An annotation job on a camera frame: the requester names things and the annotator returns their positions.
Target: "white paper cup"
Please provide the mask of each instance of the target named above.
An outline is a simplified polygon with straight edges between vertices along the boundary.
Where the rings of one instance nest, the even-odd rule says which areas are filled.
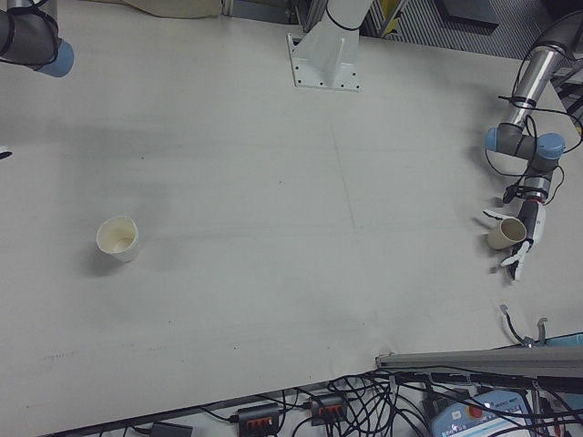
[[[488,246],[500,250],[514,246],[527,237],[527,228],[518,218],[505,218],[490,230],[487,237]]]
[[[97,246],[120,261],[133,260],[139,252],[136,223],[126,216],[110,218],[97,230]]]

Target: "table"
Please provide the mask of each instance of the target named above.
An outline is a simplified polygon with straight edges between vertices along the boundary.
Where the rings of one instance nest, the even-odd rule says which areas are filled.
[[[516,61],[362,39],[361,93],[329,92],[293,86],[293,26],[84,2],[59,24],[69,76],[0,68],[5,435],[502,346],[501,303],[526,335],[541,316],[580,329],[580,154],[523,281],[485,245],[481,210],[509,182],[483,136]],[[576,140],[564,117],[537,122]],[[117,214],[144,243],[126,265],[95,245]]]

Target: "red switch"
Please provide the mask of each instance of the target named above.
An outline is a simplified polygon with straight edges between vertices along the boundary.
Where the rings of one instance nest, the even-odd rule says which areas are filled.
[[[484,412],[477,407],[467,407],[467,415],[472,419],[480,419],[482,414],[484,414]]]

